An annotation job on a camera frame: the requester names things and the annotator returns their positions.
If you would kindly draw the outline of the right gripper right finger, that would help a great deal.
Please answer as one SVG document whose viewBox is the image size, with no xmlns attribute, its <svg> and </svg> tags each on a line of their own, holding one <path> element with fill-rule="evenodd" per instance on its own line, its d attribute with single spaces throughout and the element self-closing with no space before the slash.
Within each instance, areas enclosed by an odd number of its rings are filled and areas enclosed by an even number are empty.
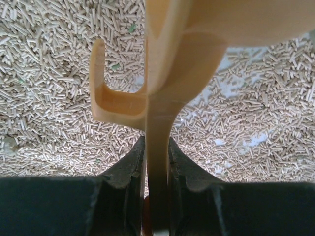
<svg viewBox="0 0 315 236">
<path fill-rule="evenodd" d="M 312 236 L 315 186 L 309 182 L 224 182 L 192 161 L 173 139 L 173 236 Z"/>
</svg>

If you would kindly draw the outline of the orange litter scoop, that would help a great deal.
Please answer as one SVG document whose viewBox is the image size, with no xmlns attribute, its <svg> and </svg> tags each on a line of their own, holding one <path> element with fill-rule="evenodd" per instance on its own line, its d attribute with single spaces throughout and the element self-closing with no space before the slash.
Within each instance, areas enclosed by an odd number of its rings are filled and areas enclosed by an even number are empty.
<svg viewBox="0 0 315 236">
<path fill-rule="evenodd" d="M 276 44 L 313 30 L 312 0 L 148 0 L 144 84 L 136 93 L 105 83 L 105 42 L 92 48 L 89 80 L 95 120 L 145 132 L 153 234 L 170 232 L 171 127 L 219 66 L 226 49 Z"/>
</svg>

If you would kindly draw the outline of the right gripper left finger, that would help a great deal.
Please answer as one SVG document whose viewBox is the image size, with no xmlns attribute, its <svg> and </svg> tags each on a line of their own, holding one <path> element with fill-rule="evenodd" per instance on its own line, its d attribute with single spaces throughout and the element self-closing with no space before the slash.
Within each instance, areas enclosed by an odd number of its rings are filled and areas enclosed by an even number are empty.
<svg viewBox="0 0 315 236">
<path fill-rule="evenodd" d="M 138 236 L 142 228 L 145 139 L 97 176 L 3 177 L 3 236 Z"/>
</svg>

